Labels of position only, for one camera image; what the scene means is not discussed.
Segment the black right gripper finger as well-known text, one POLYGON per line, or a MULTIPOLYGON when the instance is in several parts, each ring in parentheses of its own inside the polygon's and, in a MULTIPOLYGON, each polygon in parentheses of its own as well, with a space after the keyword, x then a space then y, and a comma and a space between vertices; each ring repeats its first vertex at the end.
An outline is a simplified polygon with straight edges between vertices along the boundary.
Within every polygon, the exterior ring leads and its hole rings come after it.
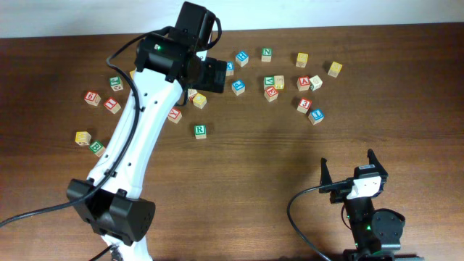
POLYGON ((378 161, 374 151, 372 149, 369 149, 368 152, 367 152, 367 157, 369 159, 369 164, 370 165, 374 165, 375 168, 379 171, 379 172, 384 172, 385 169, 384 167, 381 165, 381 163, 378 161))
POLYGON ((321 186, 331 185, 333 183, 333 181, 331 179, 331 175, 330 175, 329 170, 328 170, 327 159, 326 158, 322 158, 320 160, 320 168, 321 168, 320 185, 321 186))

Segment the green R block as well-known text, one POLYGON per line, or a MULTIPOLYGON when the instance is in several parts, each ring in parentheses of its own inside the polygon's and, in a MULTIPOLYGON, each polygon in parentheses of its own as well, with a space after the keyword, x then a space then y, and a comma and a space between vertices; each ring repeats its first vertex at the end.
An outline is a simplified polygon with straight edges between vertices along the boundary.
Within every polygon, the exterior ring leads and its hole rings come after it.
POLYGON ((196 139, 204 139, 207 137, 206 125, 195 125, 194 135, 196 139))

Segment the yellow S block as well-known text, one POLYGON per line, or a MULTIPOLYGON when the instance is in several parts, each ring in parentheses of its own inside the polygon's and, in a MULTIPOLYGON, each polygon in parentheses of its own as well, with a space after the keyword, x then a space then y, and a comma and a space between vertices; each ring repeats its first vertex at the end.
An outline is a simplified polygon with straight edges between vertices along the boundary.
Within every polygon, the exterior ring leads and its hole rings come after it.
POLYGON ((309 58, 309 54, 299 52, 297 54, 296 66, 305 68, 307 65, 308 58, 309 58))

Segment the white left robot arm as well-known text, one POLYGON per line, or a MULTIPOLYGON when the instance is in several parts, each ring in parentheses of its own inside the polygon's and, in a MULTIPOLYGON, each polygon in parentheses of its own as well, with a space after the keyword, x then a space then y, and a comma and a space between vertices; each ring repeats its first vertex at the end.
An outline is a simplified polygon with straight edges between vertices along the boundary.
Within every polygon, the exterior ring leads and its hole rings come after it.
POLYGON ((222 93, 226 63, 206 53, 220 20, 206 7, 184 2, 175 26, 134 38, 131 91, 107 148, 87 179, 73 179, 67 198, 107 244, 112 260, 150 260, 146 233, 155 204, 140 195, 149 158, 171 109, 196 89, 222 93))

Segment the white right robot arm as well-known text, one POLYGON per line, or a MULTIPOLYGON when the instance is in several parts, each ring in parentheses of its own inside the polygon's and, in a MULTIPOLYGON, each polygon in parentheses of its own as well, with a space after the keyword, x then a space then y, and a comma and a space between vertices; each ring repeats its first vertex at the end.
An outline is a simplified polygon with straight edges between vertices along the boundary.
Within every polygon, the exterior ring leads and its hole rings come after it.
POLYGON ((343 204, 355 241, 354 249, 344 250, 344 259, 422 260, 414 254, 395 254, 401 249, 405 217, 394 210, 374 208, 372 199, 384 190, 389 174, 372 149, 368 150, 367 157, 368 164, 356 167, 353 177, 339 182, 332 181, 327 159, 320 161, 322 187, 319 192, 329 193, 332 204, 343 204))

